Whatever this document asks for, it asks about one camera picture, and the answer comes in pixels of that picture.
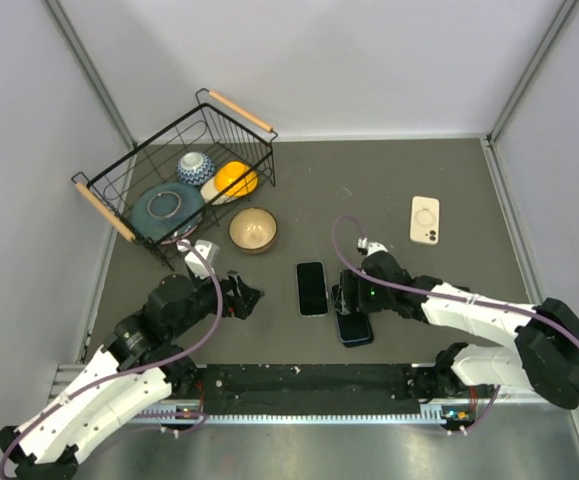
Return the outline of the dark blue phone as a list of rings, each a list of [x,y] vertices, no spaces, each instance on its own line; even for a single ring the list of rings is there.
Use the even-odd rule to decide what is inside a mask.
[[[369,344],[374,339],[369,316],[356,307],[335,305],[336,325],[341,343],[348,348]]]

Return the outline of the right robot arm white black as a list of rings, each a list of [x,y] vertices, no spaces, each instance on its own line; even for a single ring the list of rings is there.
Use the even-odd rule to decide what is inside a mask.
[[[491,343],[454,343],[437,355],[435,380],[443,393],[456,396],[480,385],[516,387],[563,409],[579,406],[579,317],[566,303],[497,301],[435,277],[412,277],[378,244],[363,252],[359,268],[339,274],[339,312],[390,310]]]

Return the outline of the cream phone case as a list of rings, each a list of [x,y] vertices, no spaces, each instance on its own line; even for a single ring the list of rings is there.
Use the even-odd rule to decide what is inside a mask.
[[[440,202],[414,196],[411,202],[409,238],[413,243],[435,246],[439,241]]]

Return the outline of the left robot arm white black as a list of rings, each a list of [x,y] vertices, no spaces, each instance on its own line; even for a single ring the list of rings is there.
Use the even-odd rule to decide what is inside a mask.
[[[246,319],[263,297],[236,272],[205,279],[172,274],[121,320],[80,374],[30,420],[0,430],[15,479],[71,479],[108,437],[172,395],[195,387],[191,353],[176,340],[208,315]]]

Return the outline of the black phone case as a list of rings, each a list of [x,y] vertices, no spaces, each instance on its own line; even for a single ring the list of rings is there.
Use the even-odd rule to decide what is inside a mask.
[[[335,305],[341,300],[340,287],[338,285],[332,286],[331,299],[335,309]]]

